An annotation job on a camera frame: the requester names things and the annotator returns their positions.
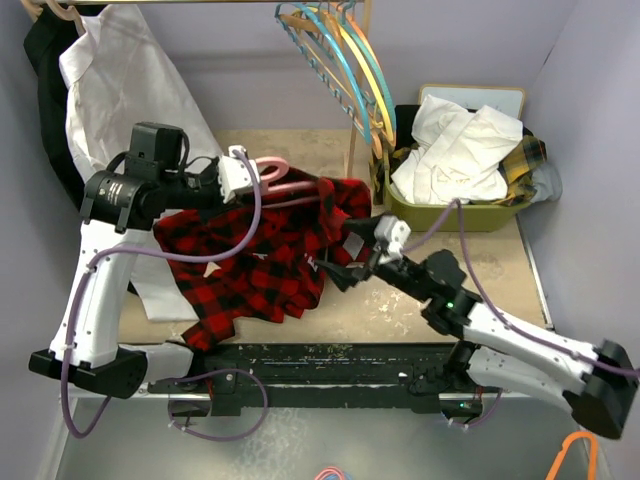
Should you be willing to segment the red black plaid shirt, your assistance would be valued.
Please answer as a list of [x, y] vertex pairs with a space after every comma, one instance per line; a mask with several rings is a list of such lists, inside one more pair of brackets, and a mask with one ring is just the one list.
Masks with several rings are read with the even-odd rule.
[[234, 336], [239, 317], [281, 323], [318, 306], [325, 274], [317, 261], [341, 266], [363, 261], [370, 250], [344, 226], [349, 218], [371, 214], [371, 194], [359, 179], [317, 177], [318, 200], [284, 206], [274, 195], [274, 208], [261, 213], [258, 229], [244, 250], [217, 262], [172, 261], [169, 266], [181, 294], [198, 321], [182, 337], [203, 351]]

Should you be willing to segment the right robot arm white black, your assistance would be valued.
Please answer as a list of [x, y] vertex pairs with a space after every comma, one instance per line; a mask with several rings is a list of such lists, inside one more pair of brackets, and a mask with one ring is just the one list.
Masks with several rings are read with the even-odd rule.
[[394, 215], [345, 226], [371, 247], [369, 256], [354, 266], [323, 260], [318, 266], [342, 292], [376, 277], [423, 303], [429, 327], [457, 340], [444, 368], [452, 389], [476, 384], [525, 394], [570, 413], [596, 435], [621, 438], [639, 391], [639, 372], [622, 345], [575, 340], [499, 309], [483, 289], [465, 288], [472, 270], [447, 249], [410, 259], [411, 229]]

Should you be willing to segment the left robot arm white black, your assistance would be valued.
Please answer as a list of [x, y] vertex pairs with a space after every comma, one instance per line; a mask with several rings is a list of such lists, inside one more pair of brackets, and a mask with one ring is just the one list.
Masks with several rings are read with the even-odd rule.
[[144, 383], [171, 379], [184, 392], [202, 387], [204, 365], [174, 341], [143, 346], [118, 340], [136, 258], [167, 210], [213, 206], [219, 191], [186, 170], [189, 140], [180, 128], [134, 125], [130, 147], [85, 184], [81, 246], [60, 327], [28, 368], [86, 391], [126, 399]]

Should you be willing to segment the white hanging shirt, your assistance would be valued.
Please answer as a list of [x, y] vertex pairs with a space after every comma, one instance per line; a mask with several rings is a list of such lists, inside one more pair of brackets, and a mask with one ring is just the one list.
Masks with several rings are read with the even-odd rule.
[[139, 122], [183, 129], [188, 172], [222, 154], [182, 76], [135, 5], [109, 5], [83, 19], [85, 32], [59, 57], [68, 89], [65, 129], [73, 162], [88, 180], [128, 149]]

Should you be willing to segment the teal plastic hanger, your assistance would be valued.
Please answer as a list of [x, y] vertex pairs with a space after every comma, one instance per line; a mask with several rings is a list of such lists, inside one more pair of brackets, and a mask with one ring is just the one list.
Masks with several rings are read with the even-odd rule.
[[357, 63], [356, 81], [367, 109], [370, 129], [393, 143], [396, 133], [393, 100], [368, 37], [372, 2], [364, 2], [361, 20], [358, 20], [356, 10], [356, 1], [330, 1], [326, 3], [325, 12], [330, 27], [337, 35], [337, 42], [341, 47], [347, 47]]

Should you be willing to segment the yellow plaid shirt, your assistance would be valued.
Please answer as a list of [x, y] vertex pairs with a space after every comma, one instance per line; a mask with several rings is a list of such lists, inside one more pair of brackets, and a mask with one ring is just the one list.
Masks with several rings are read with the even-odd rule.
[[507, 184], [507, 193], [494, 204], [513, 206], [532, 200], [536, 193], [533, 173], [546, 161], [545, 143], [534, 135], [524, 135], [500, 163], [499, 171]]

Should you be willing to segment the yellow plastic hanger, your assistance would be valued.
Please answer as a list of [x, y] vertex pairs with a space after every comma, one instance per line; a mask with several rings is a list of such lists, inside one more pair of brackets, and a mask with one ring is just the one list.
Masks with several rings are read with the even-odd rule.
[[394, 103], [364, 28], [347, 12], [345, 2], [327, 7], [310, 6], [308, 10], [316, 17], [316, 31], [309, 36], [341, 76], [337, 77], [322, 58], [315, 59], [321, 72], [329, 76], [329, 85], [337, 89], [337, 99], [350, 116], [353, 127], [377, 154], [386, 145], [395, 146]]

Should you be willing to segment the orange hanger on floor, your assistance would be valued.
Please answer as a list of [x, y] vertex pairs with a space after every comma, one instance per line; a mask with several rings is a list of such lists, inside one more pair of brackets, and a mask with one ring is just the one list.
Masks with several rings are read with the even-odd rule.
[[596, 480], [598, 478], [599, 450], [599, 440], [595, 434], [584, 430], [568, 434], [562, 441], [561, 447], [547, 470], [544, 479], [559, 479], [559, 475], [570, 455], [575, 455], [586, 462], [585, 474], [582, 477], [578, 476], [578, 479]]

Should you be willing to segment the green laundry basket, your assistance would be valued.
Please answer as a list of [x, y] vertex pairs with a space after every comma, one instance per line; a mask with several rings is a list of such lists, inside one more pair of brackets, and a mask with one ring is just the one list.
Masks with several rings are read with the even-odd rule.
[[[426, 232], [446, 209], [443, 205], [414, 205], [407, 203], [391, 185], [389, 155], [382, 158], [374, 153], [369, 159], [372, 201], [386, 211], [404, 220], [413, 232]], [[504, 227], [511, 218], [530, 206], [523, 202], [503, 206], [493, 204], [466, 204], [462, 207], [466, 232], [493, 232]]]

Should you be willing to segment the black hanging garment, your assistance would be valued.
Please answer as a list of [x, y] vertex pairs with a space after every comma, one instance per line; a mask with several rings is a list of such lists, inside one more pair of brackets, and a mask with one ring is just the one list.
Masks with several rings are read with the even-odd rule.
[[59, 57], [79, 36], [71, 22], [44, 12], [27, 33], [23, 46], [37, 77], [40, 132], [44, 151], [58, 181], [75, 208], [84, 197], [84, 181], [72, 159], [65, 130], [68, 89], [59, 67]]

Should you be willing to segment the grey blue garment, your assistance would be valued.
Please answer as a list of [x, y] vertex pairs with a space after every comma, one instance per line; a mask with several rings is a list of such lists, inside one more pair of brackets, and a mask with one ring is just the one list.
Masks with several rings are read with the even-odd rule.
[[535, 190], [531, 203], [557, 201], [563, 193], [563, 184], [558, 170], [549, 162], [537, 167], [532, 173]]

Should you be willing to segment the pink blue hangers bottom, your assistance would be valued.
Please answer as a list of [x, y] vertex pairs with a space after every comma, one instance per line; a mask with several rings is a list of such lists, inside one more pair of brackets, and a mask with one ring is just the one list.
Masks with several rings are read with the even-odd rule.
[[351, 480], [352, 477], [346, 471], [336, 466], [323, 468], [314, 477], [314, 480]]

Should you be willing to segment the wooden clothes rack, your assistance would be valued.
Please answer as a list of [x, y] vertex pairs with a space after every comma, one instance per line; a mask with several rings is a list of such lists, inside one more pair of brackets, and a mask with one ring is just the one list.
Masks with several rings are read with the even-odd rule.
[[333, 130], [346, 126], [346, 115], [277, 26], [272, 6], [137, 7], [219, 145], [259, 130], [292, 130], [317, 165]]

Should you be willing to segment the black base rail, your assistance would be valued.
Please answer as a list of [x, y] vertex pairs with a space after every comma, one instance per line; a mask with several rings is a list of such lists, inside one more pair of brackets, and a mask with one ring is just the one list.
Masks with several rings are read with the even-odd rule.
[[444, 414], [470, 423], [485, 411], [493, 387], [479, 387], [448, 367], [454, 346], [380, 347], [320, 344], [309, 347], [229, 347], [199, 354], [189, 381], [150, 384], [151, 393], [167, 395], [179, 415], [237, 415], [258, 407], [249, 378], [275, 393], [272, 408], [408, 409]]

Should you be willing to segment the aluminium rail frame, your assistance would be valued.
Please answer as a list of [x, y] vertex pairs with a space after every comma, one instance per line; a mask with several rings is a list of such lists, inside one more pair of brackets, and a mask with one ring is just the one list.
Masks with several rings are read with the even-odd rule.
[[[96, 232], [90, 232], [90, 233], [84, 233], [84, 230], [82, 231], [82, 235], [83, 235], [83, 239], [82, 239], [82, 245], [81, 245], [81, 253], [80, 253], [80, 259], [78, 261], [78, 267], [76, 270], [76, 278], [74, 278], [74, 284], [72, 287], [72, 292], [70, 294], [69, 297], [69, 302], [67, 305], [67, 311], [65, 312], [64, 315], [64, 320], [61, 323], [61, 326], [59, 328], [58, 333], [56, 334], [56, 338], [58, 336], [60, 336], [61, 338], [61, 342], [64, 344], [66, 342], [66, 340], [64, 339], [64, 337], [66, 336], [66, 332], [67, 332], [67, 319], [71, 317], [71, 307], [72, 307], [72, 301], [75, 299], [75, 295], [76, 295], [76, 291], [78, 290], [78, 286], [76, 285], [79, 281], [80, 281], [80, 277], [81, 274], [85, 273], [85, 271], [87, 270], [87, 267], [85, 266], [85, 264], [90, 264], [90, 261], [93, 260], [96, 255], [98, 257], [98, 263], [100, 262], [104, 262], [106, 263], [106, 257], [109, 256], [113, 256], [113, 255], [125, 255], [124, 260], [126, 260], [127, 262], [129, 262], [129, 260], [131, 261], [130, 263], [134, 263], [136, 260], [136, 255], [139, 256], [147, 256], [147, 257], [158, 257], [159, 259], [162, 260], [166, 260], [166, 259], [173, 259], [172, 257], [175, 257], [176, 255], [173, 254], [168, 254], [165, 252], [162, 252], [161, 250], [153, 249], [153, 248], [147, 248], [150, 247], [151, 244], [153, 243], [156, 247], [157, 245], [154, 243], [155, 240], [152, 241], [151, 238], [151, 234], [150, 232], [138, 232], [141, 234], [144, 234], [141, 240], [146, 241], [146, 243], [148, 245], [145, 245], [144, 247], [142, 246], [143, 243], [141, 243], [140, 241], [137, 243], [132, 243], [133, 240], [131, 240], [131, 238], [127, 239], [121, 239], [120, 237], [122, 237], [122, 235], [119, 234], [115, 234], [114, 232], [111, 232], [111, 227], [106, 228], [106, 232], [107, 233], [96, 233]], [[526, 240], [526, 236], [524, 236], [524, 234], [522, 232], [520, 232], [520, 235], [522, 236], [522, 243], [523, 243], [523, 247], [522, 249], [524, 249], [523, 251], [526, 251], [527, 255], [528, 255], [528, 259], [529, 259], [529, 263], [530, 263], [530, 269], [531, 269], [531, 278], [535, 278], [536, 281], [536, 287], [538, 290], [538, 297], [539, 297], [539, 304], [540, 304], [540, 313], [536, 314], [537, 317], [534, 318], [534, 322], [533, 324], [537, 325], [538, 327], [542, 328], [546, 328], [547, 330], [552, 330], [553, 329], [553, 322], [551, 320], [551, 316], [550, 316], [550, 312], [548, 309], [548, 305], [547, 305], [547, 298], [544, 294], [544, 291], [542, 289], [542, 284], [538, 275], [538, 271], [537, 271], [537, 267], [533, 258], [533, 254], [531, 252], [531, 248], [530, 245], [528, 243], [528, 240]], [[391, 301], [392, 297], [396, 298], [396, 300], [394, 300], [394, 302], [398, 302], [399, 306], [396, 305], [396, 307], [393, 307], [390, 312], [387, 312], [385, 315], [387, 315], [385, 318], [386, 320], [380, 324], [381, 326], [375, 326], [371, 327], [373, 328], [374, 332], [373, 333], [366, 333], [365, 332], [365, 326], [363, 326], [366, 322], [364, 322], [364, 320], [360, 321], [358, 320], [358, 322], [356, 322], [355, 320], [353, 321], [354, 323], [350, 323], [351, 321], [347, 322], [349, 323], [349, 325], [347, 325], [347, 329], [346, 329], [346, 333], [330, 333], [329, 332], [329, 326], [340, 326], [342, 325], [343, 320], [347, 321], [349, 320], [349, 313], [350, 310], [347, 311], [345, 310], [345, 305], [343, 304], [339, 304], [338, 301], [338, 293], [337, 290], [335, 290], [334, 287], [330, 287], [330, 294], [329, 294], [329, 300], [324, 301], [324, 303], [322, 303], [319, 310], [316, 311], [316, 313], [312, 313], [311, 314], [311, 323], [309, 323], [307, 326], [310, 325], [310, 329], [306, 330], [303, 329], [302, 326], [298, 325], [295, 326], [294, 320], [286, 320], [285, 323], [283, 325], [286, 325], [286, 327], [281, 327], [284, 330], [280, 331], [277, 330], [277, 325], [280, 324], [267, 324], [267, 323], [259, 323], [258, 320], [249, 320], [249, 319], [245, 319], [245, 320], [240, 320], [240, 326], [241, 328], [241, 337], [240, 340], [238, 341], [231, 341], [231, 343], [229, 343], [229, 341], [223, 341], [221, 346], [216, 347], [216, 352], [222, 351], [223, 348], [222, 347], [229, 347], [229, 349], [232, 350], [231, 353], [242, 353], [240, 350], [240, 347], [242, 346], [243, 349], [245, 347], [248, 348], [248, 346], [251, 346], [253, 344], [256, 344], [258, 346], [264, 344], [264, 346], [266, 347], [270, 347], [272, 345], [278, 346], [278, 347], [313, 347], [313, 346], [319, 346], [320, 344], [324, 345], [324, 344], [351, 344], [354, 343], [351, 340], [357, 340], [355, 341], [355, 345], [359, 346], [359, 347], [380, 347], [383, 350], [383, 353], [390, 353], [392, 350], [392, 347], [397, 347], [398, 349], [404, 349], [404, 350], [408, 350], [409, 347], [418, 347], [418, 346], [427, 346], [427, 345], [431, 345], [433, 348], [435, 348], [435, 346], [451, 346], [453, 345], [454, 339], [453, 337], [446, 337], [443, 336], [442, 334], [438, 334], [435, 333], [432, 330], [429, 330], [426, 333], [416, 333], [417, 330], [411, 330], [411, 328], [418, 326], [418, 320], [417, 320], [417, 313], [413, 314], [413, 313], [409, 313], [409, 307], [411, 306], [415, 306], [412, 302], [414, 301], [409, 301], [407, 299], [405, 300], [398, 300], [398, 296], [401, 296], [400, 294], [392, 294], [390, 288], [391, 287], [382, 287], [382, 283], [380, 283], [378, 281], [378, 283], [376, 283], [375, 285], [378, 285], [376, 289], [374, 289], [373, 287], [369, 290], [363, 290], [365, 291], [365, 293], [369, 293], [370, 295], [373, 295], [374, 290], [378, 291], [378, 293], [384, 294], [382, 295], [382, 300], [385, 300], [385, 302], [387, 300]], [[396, 330], [393, 330], [393, 332], [391, 332], [391, 330], [389, 330], [388, 332], [385, 330], [383, 331], [383, 327], [385, 326], [389, 326], [392, 323], [394, 323], [395, 321], [399, 322], [400, 327], [397, 327]], [[181, 327], [181, 326], [189, 326], [187, 325], [187, 323], [185, 322], [174, 322], [173, 324], [166, 326], [166, 327], [153, 327], [151, 328], [151, 333], [147, 332], [147, 336], [144, 337], [136, 337], [137, 340], [134, 342], [134, 346], [133, 347], [127, 347], [126, 348], [131, 348], [133, 350], [143, 350], [146, 349], [147, 347], [150, 347], [151, 350], [153, 350], [155, 348], [155, 350], [158, 350], [158, 352], [163, 353], [163, 354], [167, 354], [167, 352], [174, 354], [173, 357], [167, 357], [170, 360], [171, 359], [178, 359], [177, 355], [177, 346], [173, 345], [172, 347], [169, 346], [168, 342], [165, 343], [160, 343], [158, 345], [147, 345], [144, 344], [143, 340], [147, 340], [147, 341], [151, 341], [151, 340], [158, 340], [158, 339], [162, 339], [162, 336], [160, 334], [169, 334], [169, 327], [173, 326], [173, 327]], [[71, 410], [69, 410], [71, 407], [69, 407], [69, 402], [70, 402], [70, 398], [73, 397], [78, 397], [80, 395], [80, 393], [76, 393], [76, 390], [83, 393], [83, 394], [89, 394], [89, 395], [96, 395], [95, 393], [88, 393], [85, 390], [80, 389], [80, 387], [74, 387], [75, 390], [72, 392], [71, 390], [71, 383], [72, 383], [72, 368], [71, 366], [68, 367], [68, 378], [66, 380], [66, 383], [63, 382], [61, 388], [61, 402], [63, 405], [65, 405], [64, 408], [66, 408], [66, 410], [63, 409], [63, 411], [65, 411], [66, 413], [64, 413], [63, 415], [65, 415], [67, 418], [67, 423], [71, 425], [72, 420], [70, 420], [71, 417]], [[271, 401], [271, 406], [276, 406], [276, 398], [275, 398], [275, 393], [270, 394], [267, 392], [266, 389], [266, 380], [261, 380], [262, 383], [256, 383], [254, 380], [251, 380], [249, 378], [249, 393], [256, 393], [257, 394], [257, 406], [258, 407], [262, 407], [262, 413], [261, 416], [259, 417], [257, 423], [254, 425], [254, 427], [251, 427], [247, 432], [242, 433], [242, 434], [238, 434], [236, 435], [236, 437], [220, 437], [220, 440], [211, 440], [211, 441], [235, 441], [237, 439], [240, 438], [244, 438], [246, 436], [249, 436], [251, 433], [253, 433], [255, 430], [257, 430], [261, 424], [264, 422], [264, 420], [266, 419], [267, 416], [267, 412], [269, 409], [269, 402]], [[75, 431], [78, 428], [75, 425], [71, 425], [70, 427], [68, 427], [70, 429], [70, 431]]]

